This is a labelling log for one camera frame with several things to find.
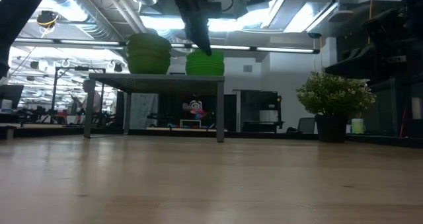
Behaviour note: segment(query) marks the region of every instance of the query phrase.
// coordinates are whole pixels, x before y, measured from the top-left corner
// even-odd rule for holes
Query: computer monitor
[[[23,90],[23,85],[1,85],[0,98],[12,100],[12,109],[17,109]]]

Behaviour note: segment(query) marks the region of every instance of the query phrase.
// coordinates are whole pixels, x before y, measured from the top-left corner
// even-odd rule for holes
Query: floor
[[[0,223],[423,223],[423,150],[316,141],[0,141]]]

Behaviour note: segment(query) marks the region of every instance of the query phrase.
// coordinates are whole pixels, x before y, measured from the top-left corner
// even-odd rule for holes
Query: potted plant
[[[344,142],[349,116],[364,111],[375,102],[365,82],[324,71],[311,72],[297,92],[306,111],[315,114],[319,140],[325,142]]]

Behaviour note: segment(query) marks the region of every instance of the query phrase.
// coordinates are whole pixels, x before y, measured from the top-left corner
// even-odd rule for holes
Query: table
[[[127,94],[124,133],[128,134],[131,117],[132,93],[196,94],[216,95],[216,138],[225,141],[225,77],[187,75],[130,75],[119,73],[90,73],[88,82],[87,109],[85,114],[84,137],[91,137],[91,120],[96,81],[119,89]]]

